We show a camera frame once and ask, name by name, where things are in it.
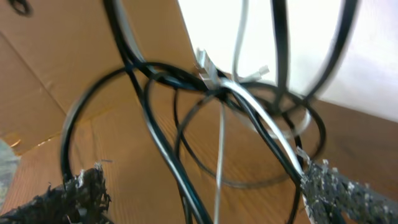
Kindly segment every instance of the cardboard box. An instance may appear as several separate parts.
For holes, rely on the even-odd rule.
[[[24,152],[60,132],[73,102],[123,65],[102,1],[29,1],[31,17],[0,1],[0,138]],[[123,1],[147,60],[191,70],[192,47],[176,0]],[[83,119],[136,95],[128,77],[102,89]]]

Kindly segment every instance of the electrical wire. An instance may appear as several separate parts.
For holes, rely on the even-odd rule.
[[[331,52],[329,53],[328,62],[326,63],[326,66],[324,66],[320,78],[317,80],[316,84],[314,84],[312,89],[307,94],[304,95],[303,100],[305,102],[311,101],[314,98],[315,93],[317,93],[321,89],[321,87],[325,85],[326,81],[331,78],[333,71],[337,63],[339,62],[341,54],[343,53],[343,50],[347,44],[347,38],[353,26],[354,16],[356,8],[358,6],[358,0],[345,0],[343,2],[344,5],[342,13],[340,14],[340,24],[336,28],[337,34],[336,34],[335,44],[331,49]],[[280,113],[292,113],[298,108],[299,108],[298,105],[294,105],[291,108],[288,108],[284,112]]]
[[[239,62],[239,56],[241,54],[241,49],[242,49],[242,44],[243,44],[244,31],[246,29],[246,23],[248,21],[248,11],[249,11],[249,0],[242,0],[241,20],[239,22],[238,34],[236,35],[234,57],[233,57],[233,61],[232,61],[231,78],[233,81],[236,81],[236,82],[239,81],[238,62]]]
[[[248,128],[250,128],[253,131],[256,131],[255,127],[252,125],[252,123],[247,119],[247,117],[241,115],[240,113],[238,113],[237,111],[232,110],[232,113],[244,124],[246,124],[246,126]],[[298,127],[296,127],[293,131],[282,131],[282,133],[284,134],[284,137],[286,139],[290,139],[290,138],[294,138],[296,136],[299,136],[300,134],[302,134],[306,128],[310,125],[311,123],[311,114],[309,112],[309,110],[305,110],[305,115],[303,120],[300,122],[300,124],[298,125]],[[269,135],[273,138],[273,139],[277,139],[277,136],[275,135],[275,133],[272,130],[267,129],[267,132],[269,133]]]
[[[243,1],[242,18],[244,19],[241,18],[241,22],[239,25],[238,37],[237,37],[235,55],[234,55],[235,63],[233,70],[234,73],[236,74],[236,76],[233,76],[234,80],[238,80],[237,79],[238,75],[236,73],[236,70],[238,66],[239,53],[243,41],[244,25],[246,24],[246,19],[247,19],[247,5],[246,9],[244,9],[245,2],[247,3],[247,0]],[[246,112],[248,118],[253,123],[254,127],[256,128],[257,132],[260,134],[261,138],[263,138],[265,143],[270,147],[271,151],[274,153],[274,155],[278,158],[279,162],[282,164],[286,173],[288,173],[290,178],[293,180],[294,184],[296,185],[296,192],[294,197],[293,209],[290,213],[288,223],[293,222],[295,217],[295,211],[297,211],[297,205],[300,197],[299,186],[302,175],[302,161],[296,158],[294,151],[292,150],[289,143],[284,138],[283,133],[281,132],[281,130],[278,129],[278,127],[275,125],[272,118],[267,114],[266,111],[268,111],[271,115],[282,115],[286,120],[286,122],[289,124],[288,121],[289,117],[287,116],[288,113],[292,112],[293,110],[296,110],[299,106],[306,107],[309,110],[310,114],[313,116],[314,120],[317,122],[318,130],[320,132],[320,142],[318,143],[317,150],[315,151],[314,156],[316,157],[317,155],[319,155],[319,153],[321,153],[326,139],[325,126],[322,123],[322,120],[320,119],[316,111],[314,111],[311,107],[309,107],[308,102],[313,98],[315,92],[317,92],[321,88],[321,86],[324,85],[326,80],[329,79],[330,74],[332,73],[335,65],[338,63],[338,59],[346,43],[346,38],[348,36],[349,29],[353,22],[353,17],[357,2],[358,2],[357,0],[345,1],[343,13],[341,15],[341,21],[340,21],[336,43],[329,58],[328,64],[325,67],[323,74],[319,79],[319,81],[317,82],[317,84],[313,87],[313,89],[308,93],[307,96],[304,96],[303,99],[300,99],[300,97],[297,97],[294,94],[290,93],[286,87],[287,68],[288,68],[287,59],[289,51],[287,45],[288,35],[287,35],[287,22],[286,22],[287,15],[285,11],[285,1],[280,2],[277,0],[273,0],[272,7],[274,11],[275,42],[277,43],[277,55],[278,55],[278,86],[272,86],[265,83],[253,83],[253,82],[241,84],[245,88],[268,88],[270,90],[273,90],[276,93],[276,100],[274,100],[273,103],[270,103],[264,99],[251,96],[251,94],[241,85],[226,80],[225,78],[222,78],[223,82],[221,84],[221,86],[223,86],[224,88],[221,88],[219,90],[209,90],[207,89],[206,85],[202,80],[198,79],[197,77],[194,77],[188,72],[183,71],[177,67],[173,67],[171,65],[167,65],[164,63],[143,62],[142,58],[137,58],[136,54],[129,48],[129,44],[127,44],[126,40],[124,39],[126,33],[123,32],[123,30],[119,26],[121,18],[118,17],[120,16],[118,15],[118,13],[120,12],[115,9],[114,1],[103,0],[108,21],[111,26],[111,30],[113,32],[116,45],[121,54],[121,58],[125,64],[125,68],[117,69],[109,73],[108,75],[104,76],[100,80],[98,80],[93,86],[91,86],[87,91],[85,91],[83,96],[77,101],[75,105],[73,105],[72,109],[70,110],[65,120],[65,124],[63,127],[62,141],[61,141],[61,170],[62,170],[64,183],[73,178],[68,156],[70,150],[69,149],[70,140],[73,134],[74,125],[78,120],[79,115],[84,110],[84,107],[87,105],[90,98],[96,93],[97,90],[99,90],[105,83],[111,81],[114,77],[120,76],[121,74],[126,72],[129,75],[129,78],[132,81],[132,84],[135,88],[140,103],[142,104],[144,110],[144,117],[146,119],[146,125],[148,126],[149,132],[152,138],[154,139],[154,142],[156,143],[156,146],[158,147],[162,157],[165,159],[166,164],[168,165],[170,171],[173,173],[177,181],[178,189],[180,191],[180,196],[182,199],[182,205],[184,208],[185,221],[187,223],[192,223],[192,214],[194,215],[197,223],[203,223],[203,224],[212,223],[211,218],[208,212],[206,211],[206,208],[204,207],[198,194],[193,188],[192,183],[189,181],[188,175],[185,172],[185,169],[183,168],[183,165],[179,160],[179,150],[180,150],[181,141],[184,143],[184,145],[188,146],[186,139],[183,137],[183,129],[193,118],[193,115],[204,104],[206,104],[213,98],[218,98],[221,101],[221,103],[224,101],[230,108],[234,110]],[[156,73],[157,72],[156,68],[161,69],[166,73]],[[132,71],[133,69],[139,69],[145,76],[149,78],[149,81],[145,85],[144,91],[139,86],[136,76]],[[219,70],[218,70],[218,75],[220,77],[225,77],[225,75]],[[165,138],[164,133],[160,129],[159,125],[156,123],[156,120],[154,119],[152,110],[150,108],[150,102],[149,102],[150,88],[152,83],[155,81],[167,86],[171,86],[176,90],[178,89],[193,90],[205,94],[205,97],[191,109],[191,111],[187,114],[182,123],[178,124],[177,91],[176,91],[174,112],[175,112],[175,124],[178,128],[177,128],[177,138],[175,140],[174,149]],[[238,104],[231,101],[227,97],[226,95],[227,93],[232,93]],[[281,111],[279,109],[279,102],[284,95],[289,96],[292,99],[292,101],[295,103],[295,106],[291,107],[286,111]],[[263,106],[265,106],[266,111],[264,111],[262,105],[260,105],[259,102],[257,101],[261,102]],[[282,152],[282,150],[280,150],[276,142],[272,139],[271,135],[263,127],[260,117],[264,119],[267,122],[267,124],[269,124],[271,130],[273,130],[277,138],[281,141],[290,161],[288,160],[286,155]],[[299,136],[296,136],[295,138],[296,145],[298,145],[297,138],[299,138]],[[221,178],[222,172],[220,171],[218,173],[220,175],[216,179],[217,183],[220,183],[221,187],[221,180],[223,181],[223,183],[225,183],[225,180]]]
[[[242,83],[242,85],[245,85],[248,88],[265,88],[268,90],[273,90],[273,88],[277,88],[276,86],[273,85],[269,85],[269,84],[265,84],[265,83]],[[326,142],[326,127],[325,124],[323,123],[320,115],[309,105],[309,104],[305,104],[302,99],[300,99],[298,96],[296,96],[293,93],[288,92],[287,93],[291,98],[294,99],[295,103],[298,103],[300,105],[302,105],[304,108],[306,108],[307,110],[309,110],[312,118],[314,119],[315,123],[317,124],[318,127],[318,132],[320,135],[320,140],[315,148],[314,153],[310,155],[311,160],[314,160],[316,158],[318,158],[323,150],[324,150],[324,146],[325,146],[325,142]],[[257,100],[259,100],[263,105],[270,105],[269,102],[267,102],[265,99],[262,98],[256,98]],[[175,126],[178,127],[180,125],[179,121],[178,121],[178,113],[177,113],[177,108],[178,108],[178,90],[175,91],[174,94],[174,100],[173,100],[173,114],[174,114],[174,123]],[[181,134],[181,142],[183,142],[185,149],[188,151],[188,153],[191,155],[192,159],[197,163],[198,167],[205,171],[206,174],[212,176],[213,178],[216,177],[216,173],[215,171],[212,171],[209,167],[207,167],[206,165],[204,165],[204,163],[202,163],[201,160],[199,160],[199,158],[197,157],[197,155],[194,153],[193,149],[190,147],[187,139],[185,138],[185,136],[183,135],[183,133]],[[280,183],[284,180],[286,180],[289,176],[287,174],[282,174],[282,175],[278,175],[277,177],[274,177],[272,179],[266,179],[266,180],[260,180],[257,182],[249,182],[249,183],[245,183],[245,182],[237,182],[237,181],[232,181],[232,180],[228,180],[223,178],[223,183],[229,187],[234,187],[234,188],[238,188],[238,189],[253,189],[253,188],[259,188],[259,187],[267,187],[270,185],[274,185],[277,183]]]
[[[298,160],[296,158],[296,155],[295,155],[292,147],[290,146],[290,144],[287,142],[286,138],[284,137],[282,131],[278,128],[278,126],[275,124],[274,120],[269,116],[269,114],[264,111],[264,109],[257,102],[257,100],[250,94],[250,92],[248,92],[246,89],[244,89],[241,85],[239,85],[239,84],[237,84],[235,82],[232,82],[231,80],[228,80],[226,78],[222,78],[221,79],[220,86],[221,87],[225,87],[225,88],[229,88],[230,90],[233,90],[234,91],[233,93],[239,94],[246,101],[248,101],[248,103],[256,110],[256,112],[259,114],[259,116],[261,116],[261,118],[268,124],[268,126],[271,128],[271,130],[273,130],[275,135],[278,137],[278,140],[280,141],[280,143],[284,147],[284,149],[285,149],[285,151],[286,151],[291,163],[293,164],[296,172],[299,175],[303,175],[303,170],[300,167],[300,164],[299,164],[299,162],[298,162]]]
[[[280,101],[287,91],[289,77],[289,32],[287,28],[287,11],[285,0],[272,0],[272,18],[275,30],[275,46],[277,56],[277,86],[274,103],[269,110],[279,112]]]
[[[223,176],[224,141],[225,141],[225,107],[220,103],[220,136],[218,137],[218,161],[216,173],[216,194],[214,206],[214,224],[220,220],[221,184]]]

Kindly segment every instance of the black cable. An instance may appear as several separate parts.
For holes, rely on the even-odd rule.
[[[271,89],[271,90],[274,90],[274,88],[277,88],[276,86],[267,85],[265,83],[242,83],[242,85],[247,86],[248,88],[266,88],[266,89]],[[297,100],[300,103],[300,105],[302,105],[306,109],[308,109],[312,118],[314,119],[314,121],[316,122],[316,124],[318,126],[318,130],[320,133],[320,140],[319,140],[319,143],[317,144],[315,152],[312,155],[310,155],[311,160],[315,160],[323,152],[323,149],[325,146],[325,141],[326,141],[325,124],[323,123],[319,114],[310,105],[305,104],[299,97],[293,95],[292,93],[288,92],[287,94],[289,96],[294,97],[295,100]],[[256,99],[259,100],[260,103],[263,103],[268,107],[271,106],[271,104],[268,101],[266,101],[260,97],[256,97]],[[176,127],[178,127],[180,125],[179,121],[178,121],[177,103],[178,103],[178,90],[176,90],[174,93],[174,102],[173,102],[174,124],[176,125]],[[204,163],[202,163],[201,160],[199,160],[197,155],[194,153],[193,149],[190,147],[190,145],[189,145],[187,139],[185,138],[185,136],[183,135],[183,133],[181,134],[181,141],[183,142],[188,153],[191,155],[192,159],[197,163],[198,167],[200,169],[202,169],[203,171],[205,171],[208,175],[215,178],[216,177],[215,171],[208,168],[206,165],[204,165]],[[280,182],[288,179],[288,177],[289,176],[287,174],[282,174],[277,177],[274,177],[273,179],[260,180],[258,182],[253,182],[253,183],[237,182],[237,181],[232,181],[232,180],[228,180],[225,178],[223,178],[222,181],[225,185],[230,186],[230,187],[239,188],[239,189],[253,189],[253,188],[259,188],[259,187],[267,187],[267,186],[270,186],[273,184],[280,183]]]
[[[315,96],[315,93],[325,84],[325,82],[330,79],[330,76],[333,72],[333,69],[336,67],[336,64],[338,63],[341,53],[343,52],[344,46],[347,43],[347,37],[349,34],[349,31],[352,27],[353,21],[354,21],[354,15],[355,11],[358,5],[358,0],[345,0],[344,1],[344,7],[343,7],[343,12],[341,13],[340,16],[340,24],[336,30],[338,30],[337,37],[336,37],[336,42],[335,45],[333,46],[333,50],[331,51],[330,58],[328,60],[328,63],[320,76],[319,80],[317,83],[314,85],[314,87],[307,93],[306,96],[304,96],[304,101],[308,103],[310,100],[313,99]],[[285,110],[285,113],[291,113],[295,111],[299,106],[295,105],[287,110]]]
[[[284,168],[286,173],[292,179],[293,183],[296,186],[299,186],[300,182],[301,182],[300,174],[297,173],[294,166],[290,163],[289,159],[282,152],[282,150],[280,150],[279,146],[268,134],[267,130],[261,123],[259,115],[254,111],[254,109],[249,105],[249,103],[246,102],[245,99],[243,99],[243,97],[241,97],[240,95],[238,95],[237,93],[235,93],[233,91],[232,91],[232,94],[235,97],[236,101],[238,101],[239,105],[241,105],[243,107],[243,109],[245,110],[249,119],[251,120],[253,126],[257,130],[258,134],[264,140],[264,142],[267,144],[267,146],[269,147],[271,152],[274,154],[274,156],[278,159],[278,161],[280,162],[280,164],[282,165],[282,167]]]
[[[178,187],[181,189],[182,192],[184,192],[184,196],[189,202],[190,208],[192,209],[196,221],[203,224],[213,223],[208,212],[206,211],[203,202],[200,200],[200,197],[193,188],[193,185],[190,182],[188,175],[183,168],[183,165],[173,153],[170,144],[165,139],[164,134],[160,130],[159,125],[156,123],[155,118],[152,114],[149,103],[149,93],[153,81],[153,79],[150,79],[144,88],[144,100],[142,104],[148,129],[155,144],[159,148],[162,157],[164,158],[170,171],[173,173],[177,181]]]
[[[92,85],[84,92],[84,94],[79,98],[79,100],[72,106],[71,110],[68,112],[68,116],[66,117],[63,124],[61,136],[61,172],[64,183],[73,178],[69,161],[69,148],[76,121],[80,117],[81,112],[84,110],[86,104],[89,102],[91,97],[105,83],[115,78],[116,76],[122,75],[125,71],[125,68],[120,68],[99,79],[96,83],[94,83],[94,85]]]
[[[275,30],[275,46],[277,49],[277,91],[272,108],[269,110],[279,113],[280,101],[287,91],[289,77],[289,32],[287,28],[287,12],[285,0],[272,0],[272,15]]]
[[[287,125],[289,126],[290,130],[292,130],[292,134],[293,134],[294,123],[292,122],[292,120],[290,120],[290,118],[287,114],[283,114],[283,118],[284,118],[285,122],[287,123]],[[300,136],[294,137],[294,143],[295,143],[296,147],[299,147],[301,149],[303,148]],[[300,164],[300,167],[303,169],[304,159],[300,156],[297,156],[297,160],[298,160],[298,163]],[[295,188],[296,189],[295,189],[295,193],[294,193],[292,210],[290,211],[290,215],[289,215],[289,219],[287,220],[287,224],[293,224],[294,219],[297,214],[297,210],[299,208],[301,188],[299,186],[296,186]]]
[[[119,53],[122,57],[122,60],[125,64],[125,66],[128,66],[129,64],[134,64],[139,68],[139,70],[148,78],[150,78],[153,73],[146,67],[146,66],[139,66],[140,64],[144,63],[141,62],[134,52],[129,48],[124,36],[123,32],[119,26],[118,18],[116,16],[116,10],[115,10],[115,5],[114,5],[114,0],[103,0],[103,5],[106,11],[106,15],[108,18],[109,25],[111,27],[113,37],[115,39],[116,45],[118,46]],[[185,82],[185,80],[180,80],[175,77],[161,77],[159,78],[158,82],[163,83],[168,86],[172,86],[174,88],[181,88],[185,90],[202,90],[206,91],[207,87],[206,85],[201,85],[200,82],[198,82],[198,78],[195,77],[197,80],[191,80],[192,82]]]

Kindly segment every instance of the white backdrop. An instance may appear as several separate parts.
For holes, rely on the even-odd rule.
[[[203,47],[231,72],[241,0],[178,0],[192,47]],[[289,0],[290,88],[305,93],[319,75],[333,42],[341,2]],[[322,100],[398,121],[398,1],[364,0],[348,48]],[[249,19],[239,60],[241,76],[268,65],[275,80],[270,1],[249,0]]]

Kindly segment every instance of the wood grain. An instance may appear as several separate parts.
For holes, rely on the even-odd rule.
[[[156,119],[173,142],[172,91],[157,86],[153,95]],[[181,94],[180,116],[199,97]],[[322,158],[348,177],[369,183],[378,192],[398,200],[398,176],[394,173],[398,167],[398,124],[321,101],[315,107],[328,130]],[[217,102],[206,105],[185,132],[198,157],[212,169],[216,167],[218,110]],[[225,177],[256,181],[283,174],[257,134],[240,124],[230,111],[227,119]],[[317,141],[317,129],[312,124],[303,135],[305,150],[311,152]],[[60,183],[58,153],[59,138],[55,138],[22,156],[3,213],[44,192],[48,181]],[[137,101],[80,124],[72,153],[74,173],[102,159],[112,161],[103,165],[113,200],[108,214],[116,223],[183,223],[176,183],[152,142]],[[198,168],[185,150],[182,161],[213,216],[215,181]],[[223,187],[221,223],[284,223],[293,194],[294,185],[289,180],[253,190]],[[296,223],[308,223],[305,212],[299,212]]]

